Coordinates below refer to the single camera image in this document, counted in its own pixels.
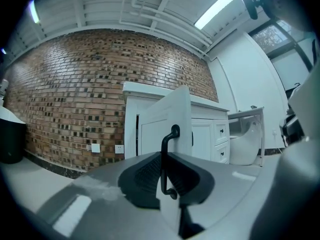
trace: brick wall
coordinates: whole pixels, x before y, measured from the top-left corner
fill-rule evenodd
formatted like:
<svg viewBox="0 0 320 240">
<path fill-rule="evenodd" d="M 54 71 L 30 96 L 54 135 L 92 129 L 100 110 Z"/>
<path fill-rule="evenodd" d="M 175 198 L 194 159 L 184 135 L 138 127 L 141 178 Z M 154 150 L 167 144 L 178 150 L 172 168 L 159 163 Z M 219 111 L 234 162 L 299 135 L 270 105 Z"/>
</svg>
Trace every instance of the brick wall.
<svg viewBox="0 0 320 240">
<path fill-rule="evenodd" d="M 53 163 L 89 170 L 124 159 L 122 85 L 138 82 L 218 101 L 207 64 L 163 39 L 120 30 L 88 30 L 32 49 L 6 72 L 5 106 L 27 123 L 26 149 Z M 100 144 L 91 154 L 86 145 Z"/>
</svg>

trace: white floor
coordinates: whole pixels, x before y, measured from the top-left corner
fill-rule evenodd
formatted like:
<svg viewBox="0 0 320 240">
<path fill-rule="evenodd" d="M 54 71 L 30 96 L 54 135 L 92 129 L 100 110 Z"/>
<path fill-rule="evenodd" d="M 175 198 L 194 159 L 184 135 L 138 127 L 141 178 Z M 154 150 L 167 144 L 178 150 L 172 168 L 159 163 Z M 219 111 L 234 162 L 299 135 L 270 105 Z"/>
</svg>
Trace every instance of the white floor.
<svg viewBox="0 0 320 240">
<path fill-rule="evenodd" d="M 18 204 L 36 213 L 73 179 L 46 170 L 25 157 L 14 164 L 0 163 L 7 185 Z"/>
</svg>

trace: white ceiling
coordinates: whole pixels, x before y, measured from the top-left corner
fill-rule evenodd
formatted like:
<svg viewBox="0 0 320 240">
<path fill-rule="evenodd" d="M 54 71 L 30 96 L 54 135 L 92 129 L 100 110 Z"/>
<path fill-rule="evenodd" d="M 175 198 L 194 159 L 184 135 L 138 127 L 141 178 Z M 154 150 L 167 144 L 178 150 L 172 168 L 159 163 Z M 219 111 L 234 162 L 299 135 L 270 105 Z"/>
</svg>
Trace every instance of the white ceiling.
<svg viewBox="0 0 320 240">
<path fill-rule="evenodd" d="M 132 1 L 35 0 L 40 22 L 34 23 L 28 10 L 25 11 L 5 47 L 7 58 L 13 61 L 51 38 L 97 28 L 151 34 L 203 56 L 249 19 L 242 1 L 234 0 L 202 30 L 198 30 L 194 23 L 217 0 L 136 0 L 134 6 L 138 8 L 132 7 Z M 151 19 L 154 16 L 165 22 Z"/>
</svg>

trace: drawer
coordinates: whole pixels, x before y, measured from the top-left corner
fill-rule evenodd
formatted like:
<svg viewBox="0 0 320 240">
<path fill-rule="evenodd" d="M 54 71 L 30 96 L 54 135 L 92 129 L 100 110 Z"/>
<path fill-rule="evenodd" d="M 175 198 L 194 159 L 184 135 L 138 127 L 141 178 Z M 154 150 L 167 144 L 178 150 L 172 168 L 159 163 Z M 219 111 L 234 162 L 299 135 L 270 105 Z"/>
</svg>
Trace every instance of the drawer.
<svg viewBox="0 0 320 240">
<path fill-rule="evenodd" d="M 230 157 L 230 142 L 224 142 L 218 146 L 215 146 L 214 149 L 214 160 L 211 160 L 218 163 L 228 164 Z"/>
<path fill-rule="evenodd" d="M 229 140 L 229 122 L 228 120 L 213 120 L 215 146 Z"/>
</svg>

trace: fluorescent light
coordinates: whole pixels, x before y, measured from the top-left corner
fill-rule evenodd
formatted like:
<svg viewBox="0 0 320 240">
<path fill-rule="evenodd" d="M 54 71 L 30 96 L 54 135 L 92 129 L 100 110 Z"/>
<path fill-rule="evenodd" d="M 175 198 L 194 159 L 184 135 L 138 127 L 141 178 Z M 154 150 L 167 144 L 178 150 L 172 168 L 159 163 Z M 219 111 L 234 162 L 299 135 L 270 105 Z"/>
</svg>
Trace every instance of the fluorescent light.
<svg viewBox="0 0 320 240">
<path fill-rule="evenodd" d="M 208 24 L 209 21 L 212 20 L 214 16 L 216 16 L 223 8 L 225 8 L 228 4 L 230 4 L 233 0 L 218 0 L 216 1 L 202 16 L 198 21 L 194 24 L 194 26 L 200 30 L 203 29 L 205 25 Z"/>
<path fill-rule="evenodd" d="M 38 14 L 37 14 L 37 11 L 36 11 L 36 7 L 35 7 L 35 0 L 32 0 L 29 3 L 29 10 L 30 10 L 30 13 L 31 13 L 31 16 L 32 16 L 32 19 L 33 19 L 34 23 L 38 23 L 39 22 L 39 17 L 38 17 Z"/>
</svg>

